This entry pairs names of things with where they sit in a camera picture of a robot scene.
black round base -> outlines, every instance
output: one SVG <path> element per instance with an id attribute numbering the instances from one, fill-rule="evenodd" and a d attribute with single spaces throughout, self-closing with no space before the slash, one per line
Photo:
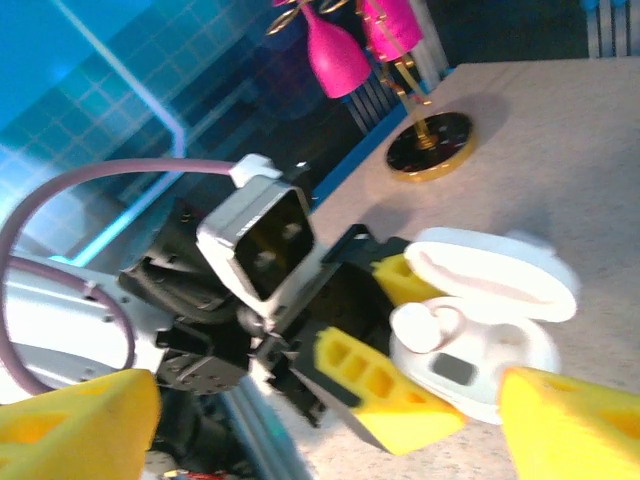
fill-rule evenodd
<path id="1" fill-rule="evenodd" d="M 428 182 L 452 172 L 475 148 L 473 122 L 462 113 L 447 112 L 425 119 L 433 146 L 420 146 L 414 126 L 404 130 L 387 151 L 387 165 L 404 182 Z"/>

pink cup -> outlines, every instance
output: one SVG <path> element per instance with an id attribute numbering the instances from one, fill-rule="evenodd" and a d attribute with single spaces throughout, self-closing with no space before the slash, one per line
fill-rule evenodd
<path id="1" fill-rule="evenodd" d="M 309 61 L 329 98 L 353 92 L 371 74 L 371 65 L 351 35 L 320 19 L 309 5 L 302 5 L 309 23 Z"/>
<path id="2" fill-rule="evenodd" d="M 379 62 L 400 58 L 422 40 L 422 30 L 407 0 L 364 0 L 363 10 L 371 18 L 364 22 L 364 31 Z M 378 24 L 381 12 L 386 18 Z"/>

earbud case lid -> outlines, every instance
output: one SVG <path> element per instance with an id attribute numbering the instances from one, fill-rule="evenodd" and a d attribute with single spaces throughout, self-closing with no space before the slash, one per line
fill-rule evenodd
<path id="1" fill-rule="evenodd" d="M 404 252 L 413 272 L 450 296 L 564 322 L 577 311 L 580 281 L 549 249 L 456 228 L 423 230 Z"/>

cable connector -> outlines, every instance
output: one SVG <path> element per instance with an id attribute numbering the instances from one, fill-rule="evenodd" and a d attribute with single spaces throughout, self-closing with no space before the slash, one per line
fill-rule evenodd
<path id="1" fill-rule="evenodd" d="M 242 188 L 255 176 L 276 180 L 282 176 L 282 172 L 273 166 L 271 159 L 250 153 L 231 167 L 230 175 L 236 188 Z"/>

speckled countertop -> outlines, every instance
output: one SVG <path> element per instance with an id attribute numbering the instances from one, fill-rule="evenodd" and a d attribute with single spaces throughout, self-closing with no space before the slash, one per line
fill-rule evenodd
<path id="1" fill-rule="evenodd" d="M 476 152 L 447 177 L 403 184 L 383 162 L 391 135 L 314 214 L 321 240 L 356 222 L 381 239 L 432 226 L 545 237 L 584 284 L 579 314 L 546 327 L 564 372 L 640 393 L 640 58 L 463 65 L 432 101 L 429 112 L 473 117 Z M 312 430 L 268 399 L 321 480 L 516 479 L 496 426 L 395 458 L 331 414 Z"/>

